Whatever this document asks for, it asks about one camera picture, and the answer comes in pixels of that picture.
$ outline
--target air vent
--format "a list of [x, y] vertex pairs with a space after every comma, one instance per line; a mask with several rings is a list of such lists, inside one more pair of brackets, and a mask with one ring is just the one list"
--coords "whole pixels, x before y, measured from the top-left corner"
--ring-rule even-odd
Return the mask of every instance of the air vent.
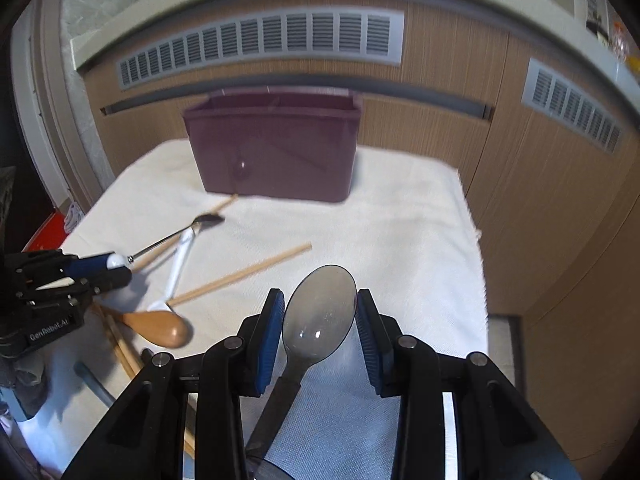
[[265, 52], [282, 51], [282, 20], [280, 16], [262, 19], [262, 43]]
[[218, 30], [207, 28], [202, 31], [202, 43], [204, 43], [204, 59], [218, 59]]
[[258, 20], [240, 22], [240, 40], [243, 54], [257, 54], [260, 52], [258, 47]]
[[122, 82], [125, 85], [128, 85], [130, 83], [130, 79], [129, 79], [129, 68], [127, 67], [127, 62], [123, 61], [120, 64], [120, 77], [122, 79]]
[[174, 64], [171, 61], [171, 48], [168, 43], [163, 43], [160, 45], [160, 65], [162, 66], [163, 72], [169, 72]]
[[174, 51], [174, 66], [185, 66], [187, 59], [184, 57], [184, 38], [178, 38], [171, 42]]
[[404, 12], [398, 10], [277, 9], [184, 30], [130, 54], [115, 67], [120, 87], [127, 89], [183, 70], [245, 59], [315, 57], [398, 65], [403, 34]]
[[187, 36], [187, 55], [189, 56], [189, 64], [202, 61], [202, 56], [200, 55], [200, 35], [196, 32]]
[[129, 59], [129, 76], [131, 77], [132, 81], [137, 81], [138, 79], [140, 79], [138, 77], [138, 64], [136, 63], [135, 57]]
[[609, 153], [613, 153], [620, 139], [620, 128], [599, 102], [537, 59], [529, 60], [522, 103], [591, 139]]
[[140, 69], [140, 79], [149, 77], [149, 68], [146, 65], [146, 52], [138, 54], [138, 68]]
[[158, 61], [158, 50], [156, 48], [152, 48], [146, 53], [149, 56], [149, 70], [151, 71], [151, 75], [156, 75], [160, 73], [160, 63]]
[[340, 43], [338, 49], [342, 52], [359, 52], [360, 37], [362, 36], [362, 16], [359, 14], [340, 14]]
[[235, 23], [225, 23], [220, 27], [220, 38], [222, 38], [222, 55], [231, 57], [238, 55], [238, 34]]
[[287, 49], [306, 50], [306, 14], [287, 14]]
[[387, 16], [370, 14], [367, 19], [367, 54], [386, 56], [389, 52], [389, 29]]
[[312, 49], [334, 49], [334, 15], [330, 12], [315, 12], [312, 15]]

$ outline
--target chopstick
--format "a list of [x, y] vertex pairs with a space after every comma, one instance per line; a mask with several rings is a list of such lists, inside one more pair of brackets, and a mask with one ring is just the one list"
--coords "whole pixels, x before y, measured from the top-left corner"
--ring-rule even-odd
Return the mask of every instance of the chopstick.
[[231, 274], [228, 274], [218, 280], [215, 280], [213, 282], [207, 283], [206, 285], [190, 290], [189, 292], [185, 292], [180, 296], [175, 296], [174, 298], [168, 300], [166, 304], [173, 308], [174, 306], [178, 306], [187, 301], [194, 300], [195, 298], [199, 298], [200, 296], [207, 294], [208, 292], [212, 292], [224, 286], [231, 285], [232, 283], [239, 282], [240, 280], [244, 280], [245, 278], [251, 276], [252, 274], [256, 274], [261, 270], [267, 269], [269, 267], [273, 267], [274, 265], [279, 264], [284, 260], [288, 260], [289, 258], [292, 258], [294, 256], [297, 256], [300, 253], [304, 253], [310, 250], [311, 248], [312, 246], [310, 242], [306, 244], [302, 244], [298, 247], [294, 247], [292, 249], [289, 249], [288, 251], [284, 251], [283, 253], [276, 254], [271, 258], [267, 258], [262, 262], [249, 266], [245, 269], [238, 270]]
[[98, 317], [100, 317], [100, 320], [102, 321], [102, 327], [104, 328], [104, 333], [107, 336], [109, 343], [111, 343], [111, 347], [113, 348], [113, 353], [116, 355], [116, 359], [118, 360], [122, 368], [124, 368], [124, 371], [126, 372], [129, 379], [132, 379], [133, 377], [136, 376], [136, 373], [133, 371], [133, 368], [131, 367], [131, 365], [129, 365], [129, 362], [127, 361], [126, 357], [124, 357], [124, 354], [122, 353], [122, 350], [118, 345], [118, 341], [116, 340], [116, 337], [113, 335], [113, 332], [111, 331], [109, 324], [107, 323], [106, 314], [100, 308], [100, 305], [98, 305], [97, 303], [94, 303], [94, 310], [98, 314]]
[[[113, 317], [109, 314], [105, 314], [98, 303], [94, 303], [94, 310], [98, 313], [98, 316], [102, 319], [104, 326], [104, 332], [107, 339], [113, 347], [113, 352], [116, 358], [120, 362], [125, 373], [129, 379], [132, 380], [140, 370], [142, 370], [142, 361], [133, 352], [129, 344], [122, 336], [122, 332], [118, 329]], [[195, 460], [195, 437], [188, 428], [184, 429], [184, 450], [185, 452]]]
[[[238, 195], [232, 195], [229, 198], [220, 202], [219, 204], [216, 204], [215, 206], [213, 206], [213, 208], [207, 211], [207, 213], [209, 214], [219, 213], [225, 207], [235, 202], [237, 199], [238, 199]], [[180, 234], [177, 234], [169, 238], [164, 243], [158, 245], [158, 247], [156, 247], [155, 249], [149, 251], [147, 254], [145, 254], [141, 258], [135, 260], [131, 266], [131, 272], [140, 272], [140, 270], [149, 266], [161, 254], [163, 254], [164, 252], [166, 252], [167, 250], [169, 250], [171, 247], [173, 247], [175, 244], [178, 243], [178, 241], [180, 240]]]

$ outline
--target metal screw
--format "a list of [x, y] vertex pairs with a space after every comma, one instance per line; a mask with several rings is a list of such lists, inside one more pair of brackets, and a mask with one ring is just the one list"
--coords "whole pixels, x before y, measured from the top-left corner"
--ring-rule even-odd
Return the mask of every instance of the metal screw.
[[473, 352], [469, 356], [469, 359], [476, 366], [485, 366], [488, 362], [486, 355], [484, 355], [482, 352]]
[[398, 344], [402, 348], [415, 348], [418, 345], [418, 341], [411, 335], [401, 335], [398, 338]]
[[169, 362], [169, 354], [167, 352], [160, 352], [159, 354], [153, 356], [151, 362], [154, 364], [154, 366], [161, 368]]
[[229, 336], [225, 339], [225, 348], [236, 350], [242, 346], [242, 343], [244, 343], [244, 341], [242, 341], [241, 337], [237, 335]]

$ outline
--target white towel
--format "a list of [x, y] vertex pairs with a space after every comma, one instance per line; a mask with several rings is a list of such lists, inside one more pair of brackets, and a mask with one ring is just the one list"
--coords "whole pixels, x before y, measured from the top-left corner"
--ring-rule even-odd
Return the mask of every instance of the white towel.
[[[211, 208], [223, 196], [204, 193], [188, 141], [158, 146], [129, 167], [66, 240], [65, 253], [131, 254]], [[465, 356], [487, 352], [486, 305], [476, 229], [455, 170], [433, 159], [359, 148], [353, 186], [341, 204], [260, 197], [240, 198], [226, 221], [201, 232], [182, 272], [177, 294], [311, 241], [311, 252], [247, 280], [177, 307], [194, 327], [193, 340], [176, 357], [204, 352], [236, 333], [260, 311], [271, 287], [286, 299], [325, 264], [349, 270], [369, 288], [379, 311], [394, 316], [437, 352]], [[134, 277], [107, 303], [142, 309], [162, 297], [170, 261], [162, 259]], [[84, 328], [47, 351], [52, 391], [31, 421], [21, 424], [43, 465], [63, 470], [105, 413], [73, 375], [81, 358], [118, 395], [128, 380], [114, 364], [92, 314]], [[138, 349], [159, 350], [139, 336]], [[280, 345], [275, 378], [284, 369]], [[268, 393], [242, 400], [248, 438]], [[296, 480], [389, 478], [396, 439], [398, 399], [380, 399], [367, 379], [357, 330], [306, 374], [302, 388], [267, 459]], [[450, 403], [447, 427], [452, 423]], [[447, 477], [455, 478], [454, 435], [447, 435]]]

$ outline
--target purple box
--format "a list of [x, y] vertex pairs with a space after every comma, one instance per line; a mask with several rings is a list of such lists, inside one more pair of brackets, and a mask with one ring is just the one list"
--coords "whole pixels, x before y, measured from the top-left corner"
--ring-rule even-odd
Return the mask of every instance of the purple box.
[[207, 191], [341, 202], [361, 108], [347, 92], [261, 89], [212, 95], [183, 117]]

